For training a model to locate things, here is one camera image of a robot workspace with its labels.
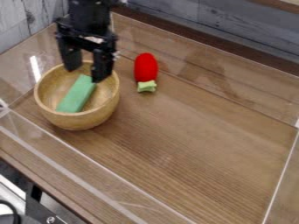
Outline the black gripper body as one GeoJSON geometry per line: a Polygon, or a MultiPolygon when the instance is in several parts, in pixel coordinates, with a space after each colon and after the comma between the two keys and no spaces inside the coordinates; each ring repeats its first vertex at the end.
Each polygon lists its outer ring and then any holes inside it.
{"type": "Polygon", "coordinates": [[[56,40],[61,53],[96,49],[115,53],[117,35],[111,30],[111,17],[61,17],[56,20],[56,40]]]}

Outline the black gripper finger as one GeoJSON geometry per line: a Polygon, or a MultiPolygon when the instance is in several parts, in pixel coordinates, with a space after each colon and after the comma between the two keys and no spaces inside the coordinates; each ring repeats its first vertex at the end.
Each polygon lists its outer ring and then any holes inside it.
{"type": "Polygon", "coordinates": [[[60,57],[64,68],[71,72],[81,66],[81,51],[71,45],[64,39],[59,39],[60,57]]]}
{"type": "Polygon", "coordinates": [[[91,66],[92,81],[101,82],[111,74],[115,64],[115,50],[108,48],[105,50],[96,49],[93,51],[93,64],[91,66]]]}

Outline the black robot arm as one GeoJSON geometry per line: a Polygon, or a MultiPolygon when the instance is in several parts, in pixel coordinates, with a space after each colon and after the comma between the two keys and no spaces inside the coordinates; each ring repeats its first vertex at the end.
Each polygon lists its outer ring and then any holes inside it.
{"type": "Polygon", "coordinates": [[[111,8],[117,0],[68,0],[69,15],[56,20],[56,41],[64,68],[72,72],[83,66],[81,51],[92,53],[92,82],[111,74],[117,52],[117,35],[111,31],[111,8]]]}

